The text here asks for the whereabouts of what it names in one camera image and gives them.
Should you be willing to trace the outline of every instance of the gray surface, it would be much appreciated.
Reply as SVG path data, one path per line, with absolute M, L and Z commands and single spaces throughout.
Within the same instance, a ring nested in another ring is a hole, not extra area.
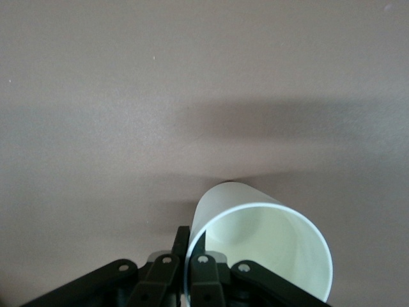
M 304 213 L 329 303 L 408 306 L 408 1 L 0 2 L 0 300 L 170 248 L 213 185 Z

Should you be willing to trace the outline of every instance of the white cylindrical object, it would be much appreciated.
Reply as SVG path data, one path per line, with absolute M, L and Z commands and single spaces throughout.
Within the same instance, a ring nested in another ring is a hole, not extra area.
M 228 265 L 252 260 L 313 296 L 327 301 L 332 259 L 324 237 L 305 216 L 248 185 L 225 182 L 207 191 L 193 218 L 185 262 L 206 232 L 205 249 L 224 253 Z

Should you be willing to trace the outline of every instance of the paper cup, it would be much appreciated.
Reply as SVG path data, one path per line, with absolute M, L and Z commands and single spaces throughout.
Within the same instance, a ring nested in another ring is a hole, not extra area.
M 206 251 L 224 253 L 231 267 L 252 260 L 326 302 L 332 284 L 332 259 L 320 231 L 305 216 L 248 185 L 226 182 L 200 199 L 193 218 L 185 262 L 206 232 Z

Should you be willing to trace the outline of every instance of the white speck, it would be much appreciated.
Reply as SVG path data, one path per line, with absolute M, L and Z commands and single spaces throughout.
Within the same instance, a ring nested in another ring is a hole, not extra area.
M 389 11 L 392 8 L 392 3 L 386 4 L 383 8 L 384 11 Z

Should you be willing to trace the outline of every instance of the table surface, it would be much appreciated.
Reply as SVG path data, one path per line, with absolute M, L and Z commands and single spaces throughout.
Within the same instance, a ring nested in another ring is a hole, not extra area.
M 0 2 L 0 305 L 171 247 L 237 180 L 313 221 L 328 302 L 408 306 L 409 2 Z

